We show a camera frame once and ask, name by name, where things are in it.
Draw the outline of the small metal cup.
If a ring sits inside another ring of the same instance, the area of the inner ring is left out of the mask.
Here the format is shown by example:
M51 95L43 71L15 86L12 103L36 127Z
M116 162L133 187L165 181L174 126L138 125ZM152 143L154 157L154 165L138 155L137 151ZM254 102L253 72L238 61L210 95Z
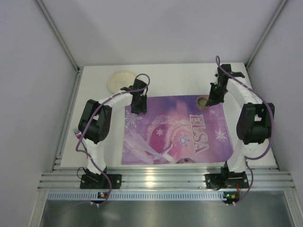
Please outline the small metal cup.
M201 96L196 100L196 106L199 110L205 110L209 107L208 97Z

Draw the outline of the cream round plate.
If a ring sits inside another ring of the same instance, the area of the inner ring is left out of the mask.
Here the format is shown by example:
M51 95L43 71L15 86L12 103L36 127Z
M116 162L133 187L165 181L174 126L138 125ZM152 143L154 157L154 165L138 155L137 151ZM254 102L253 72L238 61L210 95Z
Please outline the cream round plate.
M134 83L136 74L132 71L118 71L107 80L107 89L111 93L117 93L123 87L129 87Z

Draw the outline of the purple Elsa placemat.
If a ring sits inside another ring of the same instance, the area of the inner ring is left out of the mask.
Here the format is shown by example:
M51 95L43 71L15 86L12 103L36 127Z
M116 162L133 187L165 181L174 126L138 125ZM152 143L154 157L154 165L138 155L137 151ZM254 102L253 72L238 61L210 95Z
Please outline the purple Elsa placemat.
M233 154L223 105L201 110L200 96L147 99L147 113L125 107L123 165L221 163Z

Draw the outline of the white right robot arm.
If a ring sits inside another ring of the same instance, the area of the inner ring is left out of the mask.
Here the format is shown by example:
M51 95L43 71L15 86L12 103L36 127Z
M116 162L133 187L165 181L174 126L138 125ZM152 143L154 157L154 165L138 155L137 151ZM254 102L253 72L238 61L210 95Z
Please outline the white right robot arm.
M206 107L224 102L225 94L231 94L241 109L236 124L238 142L232 156L226 161L229 171L246 171L246 162L263 158L271 147L269 142L263 154L252 157L258 145L271 139L275 106L263 101L246 83L242 72L233 72L230 64L220 64L217 68L216 82L211 83Z

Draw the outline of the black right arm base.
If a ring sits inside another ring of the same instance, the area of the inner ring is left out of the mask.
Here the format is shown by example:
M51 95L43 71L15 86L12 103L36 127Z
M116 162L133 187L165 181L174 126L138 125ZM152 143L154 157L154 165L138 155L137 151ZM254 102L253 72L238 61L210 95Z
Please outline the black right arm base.
M220 189L247 189L249 187L248 178L245 172L223 174L206 174L206 188L212 190Z

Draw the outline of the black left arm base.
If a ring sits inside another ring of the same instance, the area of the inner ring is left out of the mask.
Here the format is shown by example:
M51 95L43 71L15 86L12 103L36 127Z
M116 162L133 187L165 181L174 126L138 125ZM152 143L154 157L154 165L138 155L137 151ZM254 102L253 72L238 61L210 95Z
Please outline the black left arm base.
M122 175L120 174L108 174L107 175L112 189L120 189L122 184ZM81 189L110 189L108 180L103 175L97 174L84 174L81 177L80 183Z

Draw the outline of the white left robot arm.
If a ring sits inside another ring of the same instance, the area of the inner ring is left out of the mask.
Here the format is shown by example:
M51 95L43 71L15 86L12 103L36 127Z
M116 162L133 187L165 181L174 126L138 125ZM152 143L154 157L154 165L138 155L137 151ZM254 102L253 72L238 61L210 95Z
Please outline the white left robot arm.
M107 167L103 141L109 134L112 114L126 106L131 107L131 113L145 114L148 86L149 83L135 79L130 87L121 88L103 101L86 102L78 124L81 136L76 151L87 155L90 173L101 175Z

